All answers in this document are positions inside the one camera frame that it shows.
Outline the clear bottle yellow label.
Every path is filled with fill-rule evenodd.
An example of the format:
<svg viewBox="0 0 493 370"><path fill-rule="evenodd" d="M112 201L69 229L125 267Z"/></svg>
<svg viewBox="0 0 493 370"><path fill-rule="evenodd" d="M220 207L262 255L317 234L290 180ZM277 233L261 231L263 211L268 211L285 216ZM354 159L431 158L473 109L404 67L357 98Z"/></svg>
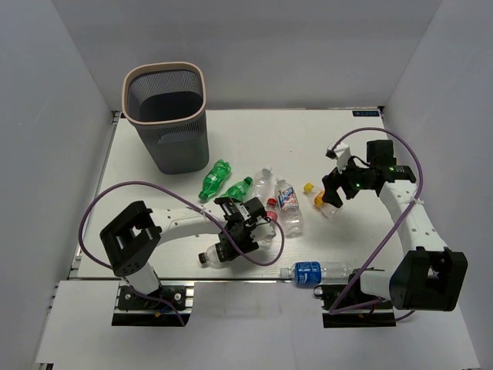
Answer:
<svg viewBox="0 0 493 370"><path fill-rule="evenodd" d="M336 208L330 203L323 202L324 193L325 191L322 187L315 186L312 183L306 183L304 185L304 194L308 197L311 206L323 214L328 220L333 220L337 216L339 208Z"/></svg>

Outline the clear bottle black label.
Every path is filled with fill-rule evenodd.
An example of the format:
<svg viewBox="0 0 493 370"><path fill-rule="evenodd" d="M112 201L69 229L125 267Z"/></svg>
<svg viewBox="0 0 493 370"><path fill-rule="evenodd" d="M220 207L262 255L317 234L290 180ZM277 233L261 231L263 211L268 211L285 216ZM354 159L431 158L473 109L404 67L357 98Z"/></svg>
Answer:
<svg viewBox="0 0 493 370"><path fill-rule="evenodd" d="M268 262L266 262L266 261L262 262L262 261L255 260L251 256L243 253L239 249L239 246L241 244L245 244L245 243L235 243L234 244L231 241L230 241L230 243L233 245L233 247L235 248L235 250L237 252L236 258L242 257L244 260L247 260L252 264L255 264L257 266L262 266L262 267L270 266L276 262L275 260L268 261ZM219 262L218 257L216 255L215 244L213 244L211 247L208 247L205 252L199 253L198 258L199 258L200 263L204 266L207 266L207 267L221 268L226 263L226 262L224 262L224 263Z"/></svg>

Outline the green bottle bin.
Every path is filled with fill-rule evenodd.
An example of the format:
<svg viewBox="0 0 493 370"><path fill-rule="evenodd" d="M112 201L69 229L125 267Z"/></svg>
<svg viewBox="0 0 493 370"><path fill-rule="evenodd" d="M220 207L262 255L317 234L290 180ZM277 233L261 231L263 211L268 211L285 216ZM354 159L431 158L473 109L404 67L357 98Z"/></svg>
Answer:
<svg viewBox="0 0 493 370"><path fill-rule="evenodd" d="M199 200L205 203L215 196L230 176L231 171L232 168L229 162L217 160L203 179L202 189L198 195Z"/></svg>

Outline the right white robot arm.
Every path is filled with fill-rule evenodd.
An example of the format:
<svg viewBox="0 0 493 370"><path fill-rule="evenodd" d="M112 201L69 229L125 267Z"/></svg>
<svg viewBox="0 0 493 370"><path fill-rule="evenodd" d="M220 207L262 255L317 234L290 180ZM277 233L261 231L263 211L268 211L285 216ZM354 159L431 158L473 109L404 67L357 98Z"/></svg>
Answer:
<svg viewBox="0 0 493 370"><path fill-rule="evenodd" d="M390 271L368 263L354 271L345 289L330 306L344 312L345 298L356 308L389 301L399 310L453 311L458 303L468 261L439 236L420 200L421 187L409 166L394 157L390 140L367 142L367 160L358 166L345 143L327 150L335 168L323 178L323 202L339 209L362 190L373 190L394 223L403 259Z"/></svg>

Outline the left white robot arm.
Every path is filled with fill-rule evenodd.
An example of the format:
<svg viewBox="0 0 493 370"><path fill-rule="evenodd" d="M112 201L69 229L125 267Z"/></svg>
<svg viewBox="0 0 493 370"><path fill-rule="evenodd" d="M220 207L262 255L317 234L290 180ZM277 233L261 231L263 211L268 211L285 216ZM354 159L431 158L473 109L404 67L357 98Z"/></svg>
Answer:
<svg viewBox="0 0 493 370"><path fill-rule="evenodd" d="M220 197L198 211L192 207L151 210L141 200L131 203L99 236L115 276L136 290L148 308L163 298L158 275L149 263L156 247L169 241L201 234L216 234L219 241L198 255L206 267L218 268L242 253L259 248L276 236L264 206L257 198L242 203Z"/></svg>

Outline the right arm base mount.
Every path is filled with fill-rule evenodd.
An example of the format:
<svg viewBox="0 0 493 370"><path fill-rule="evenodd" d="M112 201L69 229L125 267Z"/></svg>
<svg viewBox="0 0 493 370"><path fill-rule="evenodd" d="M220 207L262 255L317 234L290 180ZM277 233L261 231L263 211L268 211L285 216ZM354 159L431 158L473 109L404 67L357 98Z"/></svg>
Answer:
<svg viewBox="0 0 493 370"><path fill-rule="evenodd" d="M325 329L342 328L391 328L395 327L394 309L388 301L378 301L375 296L362 293L356 283L336 307L339 313L329 310L339 298L350 278L323 281L313 289L313 295L321 301L322 321Z"/></svg>

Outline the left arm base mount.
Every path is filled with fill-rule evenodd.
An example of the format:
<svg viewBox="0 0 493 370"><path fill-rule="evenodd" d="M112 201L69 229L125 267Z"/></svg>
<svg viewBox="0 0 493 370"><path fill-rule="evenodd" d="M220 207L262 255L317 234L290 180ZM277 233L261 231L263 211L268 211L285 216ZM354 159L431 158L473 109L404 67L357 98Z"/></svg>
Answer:
<svg viewBox="0 0 493 370"><path fill-rule="evenodd" d="M166 300L167 304L138 296L128 285L121 284L116 291L115 307L112 313L114 327L181 328L187 324L193 307L194 286L188 283L171 282L164 284L152 296Z"/></svg>

